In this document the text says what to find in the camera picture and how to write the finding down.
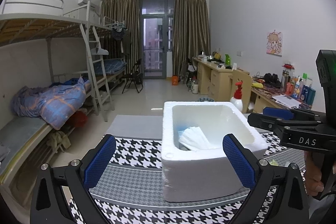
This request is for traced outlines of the person's right hand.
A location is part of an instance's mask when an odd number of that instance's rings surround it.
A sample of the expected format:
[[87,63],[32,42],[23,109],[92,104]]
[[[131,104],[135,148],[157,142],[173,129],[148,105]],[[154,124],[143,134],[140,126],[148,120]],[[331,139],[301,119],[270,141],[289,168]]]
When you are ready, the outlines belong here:
[[316,196],[324,190],[321,170],[314,164],[311,152],[305,151],[305,188],[309,196]]

